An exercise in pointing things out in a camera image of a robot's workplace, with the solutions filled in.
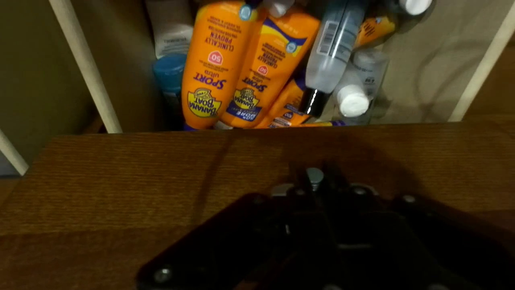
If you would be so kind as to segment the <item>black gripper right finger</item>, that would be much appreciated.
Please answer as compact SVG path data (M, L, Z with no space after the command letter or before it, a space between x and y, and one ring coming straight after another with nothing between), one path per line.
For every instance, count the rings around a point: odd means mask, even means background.
M515 290L514 235L428 196L349 187L351 213L395 261L401 290Z

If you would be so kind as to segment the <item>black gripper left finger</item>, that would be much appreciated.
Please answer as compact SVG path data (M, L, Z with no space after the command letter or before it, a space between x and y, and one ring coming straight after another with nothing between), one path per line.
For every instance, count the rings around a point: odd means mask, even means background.
M137 290L296 290L285 196L246 193L135 274Z

